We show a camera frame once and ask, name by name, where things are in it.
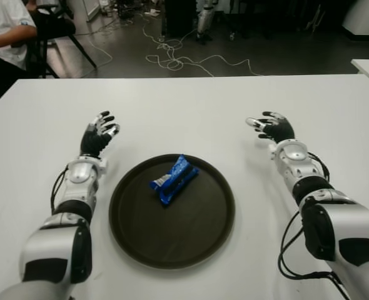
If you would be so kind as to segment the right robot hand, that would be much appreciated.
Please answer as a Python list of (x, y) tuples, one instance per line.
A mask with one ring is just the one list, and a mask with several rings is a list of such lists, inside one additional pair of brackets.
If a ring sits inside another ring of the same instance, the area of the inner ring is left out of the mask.
[(280, 143), (295, 139), (295, 132), (289, 120), (282, 114), (273, 111), (263, 111), (260, 118), (248, 117), (245, 122), (254, 128), (260, 139), (269, 139)]

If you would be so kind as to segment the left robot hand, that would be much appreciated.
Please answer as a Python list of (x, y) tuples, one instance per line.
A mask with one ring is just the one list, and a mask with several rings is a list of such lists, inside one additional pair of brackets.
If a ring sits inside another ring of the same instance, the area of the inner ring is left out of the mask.
[(80, 144), (80, 155), (98, 158), (119, 133), (120, 126), (109, 111), (99, 113), (86, 127)]

